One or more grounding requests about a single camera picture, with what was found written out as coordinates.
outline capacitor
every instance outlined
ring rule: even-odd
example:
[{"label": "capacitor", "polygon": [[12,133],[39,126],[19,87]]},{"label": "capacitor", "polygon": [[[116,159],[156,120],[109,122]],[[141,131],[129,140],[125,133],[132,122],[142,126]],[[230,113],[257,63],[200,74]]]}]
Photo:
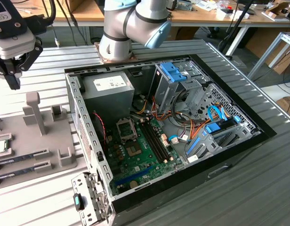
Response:
[{"label": "capacitor", "polygon": [[116,153],[117,153],[117,155],[121,155],[121,150],[118,149],[118,150],[116,151]]}]

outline green circuit board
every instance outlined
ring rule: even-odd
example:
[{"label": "green circuit board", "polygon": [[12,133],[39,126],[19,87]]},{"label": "green circuit board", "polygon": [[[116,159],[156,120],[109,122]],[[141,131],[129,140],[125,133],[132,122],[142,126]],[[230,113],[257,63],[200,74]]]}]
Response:
[{"label": "green circuit board", "polygon": [[[160,136],[163,132],[158,122],[152,119],[149,123],[162,143]],[[116,126],[107,130],[110,140],[105,156],[113,173],[113,180],[110,183],[113,195],[131,189],[131,181],[134,186],[141,185],[183,165],[177,152],[171,146],[165,148],[171,160],[158,161],[142,132],[141,123],[136,122],[134,126],[138,135],[137,140],[131,140],[125,144],[121,144]]]}]

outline sticker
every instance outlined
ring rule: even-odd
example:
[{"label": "sticker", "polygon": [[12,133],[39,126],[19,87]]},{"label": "sticker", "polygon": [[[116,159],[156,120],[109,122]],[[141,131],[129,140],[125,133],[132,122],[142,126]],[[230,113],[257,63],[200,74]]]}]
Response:
[{"label": "sticker", "polygon": [[114,89],[126,86],[126,83],[123,80],[123,78],[120,75],[118,75],[109,78],[95,79],[94,85],[96,86],[96,89],[98,91],[103,91],[107,89]]},{"label": "sticker", "polygon": [[5,12],[0,12],[0,22],[4,22],[7,20],[11,20],[11,15],[7,11]]},{"label": "sticker", "polygon": [[7,160],[7,161],[2,161],[2,162],[0,162],[0,165],[4,165],[6,163],[11,163],[11,162],[14,162],[14,159]]},{"label": "sticker", "polygon": [[189,75],[188,72],[181,72],[182,75]]},{"label": "sticker", "polygon": [[4,179],[4,178],[13,177],[13,176],[15,176],[14,173],[11,173],[11,174],[8,174],[8,175],[5,175],[5,176],[1,176],[1,177],[0,177],[0,180],[1,180],[1,179]]},{"label": "sticker", "polygon": [[188,136],[187,135],[183,135],[182,136],[182,140],[187,141],[187,139],[188,139]]},{"label": "sticker", "polygon": [[188,161],[189,161],[190,163],[192,163],[192,162],[194,162],[194,161],[196,161],[196,160],[198,160],[197,155],[192,155],[191,157],[188,158]]}]

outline robot arm end effector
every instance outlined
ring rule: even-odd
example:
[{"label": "robot arm end effector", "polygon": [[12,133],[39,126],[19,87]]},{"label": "robot arm end effector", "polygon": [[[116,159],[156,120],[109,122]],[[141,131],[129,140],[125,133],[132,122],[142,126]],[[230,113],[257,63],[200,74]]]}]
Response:
[{"label": "robot arm end effector", "polygon": [[22,18],[10,0],[0,0],[0,78],[11,89],[19,89],[22,71],[27,71],[42,52],[41,40],[35,35],[45,33],[56,16],[53,0],[51,16]]},{"label": "robot arm end effector", "polygon": [[132,54],[131,40],[147,48],[159,47],[167,38],[167,0],[105,0],[104,35],[100,54],[112,61],[124,61]]}]

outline wooden desk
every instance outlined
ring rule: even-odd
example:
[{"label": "wooden desk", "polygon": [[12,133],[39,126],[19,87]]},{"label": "wooden desk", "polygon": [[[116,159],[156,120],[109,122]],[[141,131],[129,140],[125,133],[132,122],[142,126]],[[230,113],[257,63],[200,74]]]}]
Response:
[{"label": "wooden desk", "polygon": [[[16,4],[16,7],[32,7],[33,3],[31,1]],[[233,8],[236,7],[236,3],[231,0],[230,4]],[[190,26],[190,27],[228,27],[231,23],[230,18],[225,18],[223,20],[219,20],[216,17],[216,10],[212,10],[210,12],[205,11],[196,6],[193,7],[194,11],[182,11],[182,10],[174,10],[172,12],[172,26]],[[65,17],[62,14],[59,6],[56,6],[57,14],[54,22],[55,26],[67,26],[65,22]],[[38,7],[37,10],[30,10],[33,14],[45,14],[43,8]],[[255,9],[256,14],[250,15],[249,19],[243,19],[240,23],[240,31],[238,32],[236,38],[231,44],[229,50],[226,55],[232,55],[236,50],[238,44],[244,37],[245,33],[250,27],[290,27],[290,23],[278,23],[273,22],[267,17],[263,16],[261,12],[264,10]],[[20,12],[22,16],[29,16],[29,14]],[[85,0],[74,12],[76,20],[78,21],[79,26],[103,26],[104,25],[104,15],[100,11],[98,5],[94,0]]]},{"label": "wooden desk", "polygon": [[[28,17],[31,15],[46,15],[44,7],[35,6],[33,1],[30,0],[28,2],[22,4],[15,4],[15,7],[37,7],[37,9],[25,9],[30,11],[32,14],[28,14],[22,11],[19,11],[22,17]],[[47,5],[48,12],[50,14],[51,8]],[[64,10],[69,21],[71,22],[70,15],[68,10]],[[98,5],[94,0],[85,0],[74,12],[74,17],[79,23],[79,26],[103,26],[104,25],[104,15],[99,9]],[[56,18],[54,21],[54,26],[68,26],[65,16],[63,15],[60,7],[56,3]]]}]

